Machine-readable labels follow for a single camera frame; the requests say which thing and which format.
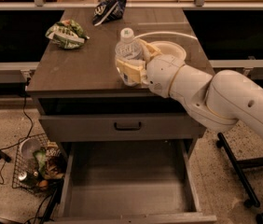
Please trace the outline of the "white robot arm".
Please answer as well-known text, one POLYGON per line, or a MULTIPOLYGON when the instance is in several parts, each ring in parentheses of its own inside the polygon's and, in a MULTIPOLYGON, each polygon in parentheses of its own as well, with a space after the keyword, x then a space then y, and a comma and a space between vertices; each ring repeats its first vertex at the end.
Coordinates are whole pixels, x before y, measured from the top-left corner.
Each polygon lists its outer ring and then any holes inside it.
POLYGON ((232 70, 202 72, 186 64, 181 46, 168 41, 120 41, 115 53, 126 85, 146 84, 213 131, 226 132, 240 120, 263 139, 263 89, 248 77, 232 70))

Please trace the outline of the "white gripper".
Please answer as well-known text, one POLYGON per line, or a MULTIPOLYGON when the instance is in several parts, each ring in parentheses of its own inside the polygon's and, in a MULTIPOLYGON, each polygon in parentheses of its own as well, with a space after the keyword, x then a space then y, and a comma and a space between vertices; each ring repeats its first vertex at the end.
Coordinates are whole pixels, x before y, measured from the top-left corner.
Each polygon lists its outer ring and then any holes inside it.
POLYGON ((156 95, 168 98, 173 78, 185 61, 169 54, 160 55, 159 48, 143 39, 138 39, 138 42, 142 46, 145 61, 116 58, 116 67, 121 78, 126 85, 137 85, 147 76, 148 88, 156 95), (149 62, 146 72, 145 62, 149 62))

